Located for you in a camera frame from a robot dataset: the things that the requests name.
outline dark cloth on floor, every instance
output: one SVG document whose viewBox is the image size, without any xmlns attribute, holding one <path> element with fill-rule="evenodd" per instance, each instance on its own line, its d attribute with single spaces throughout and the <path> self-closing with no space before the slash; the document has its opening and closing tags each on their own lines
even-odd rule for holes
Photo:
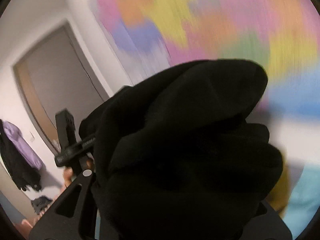
<svg viewBox="0 0 320 240">
<path fill-rule="evenodd" d="M 46 196 L 41 196 L 39 198 L 31 200 L 31 205 L 37 215 L 39 215 L 40 212 L 43 211 L 51 202 L 52 199 L 47 198 Z"/>
<path fill-rule="evenodd" d="M 195 61 L 105 102 L 85 120 L 101 216 L 126 240 L 232 239 L 282 173 L 267 127 L 245 121 L 267 82 L 250 61 Z"/>
<path fill-rule="evenodd" d="M 30 185 L 34 190 L 41 190 L 40 174 L 32 168 L 16 149 L 12 141 L 4 132 L 3 122 L 0 119 L 0 154 L 4 166 L 9 172 L 18 189 L 27 190 Z"/>
</svg>

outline purple garment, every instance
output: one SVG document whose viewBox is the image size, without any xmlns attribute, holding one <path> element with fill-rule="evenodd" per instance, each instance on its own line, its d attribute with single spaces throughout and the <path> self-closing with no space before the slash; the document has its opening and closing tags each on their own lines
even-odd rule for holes
<svg viewBox="0 0 320 240">
<path fill-rule="evenodd" d="M 15 145 L 27 163 L 38 171 L 42 168 L 42 161 L 28 143 L 23 139 L 18 127 L 10 122 L 3 122 L 3 129 L 10 141 Z"/>
</svg>

